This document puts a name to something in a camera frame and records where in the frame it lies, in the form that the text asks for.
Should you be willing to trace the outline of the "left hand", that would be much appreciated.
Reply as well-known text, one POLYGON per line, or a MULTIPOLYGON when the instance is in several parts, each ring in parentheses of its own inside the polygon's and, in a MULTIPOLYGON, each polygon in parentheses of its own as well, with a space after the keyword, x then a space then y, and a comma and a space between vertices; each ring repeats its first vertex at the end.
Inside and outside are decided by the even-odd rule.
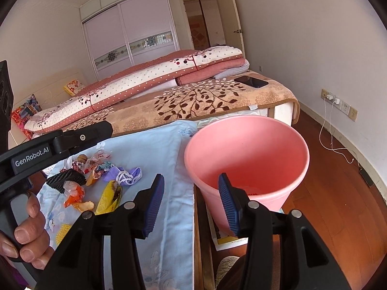
POLYGON ((10 261, 19 255, 24 262, 29 262, 38 270, 43 270, 49 262, 53 248, 50 244, 50 237, 45 230, 45 217, 40 210, 37 197, 29 192, 26 203, 26 211, 29 217, 15 230, 16 241, 23 245, 19 251, 15 246, 1 234, 1 257, 10 261))

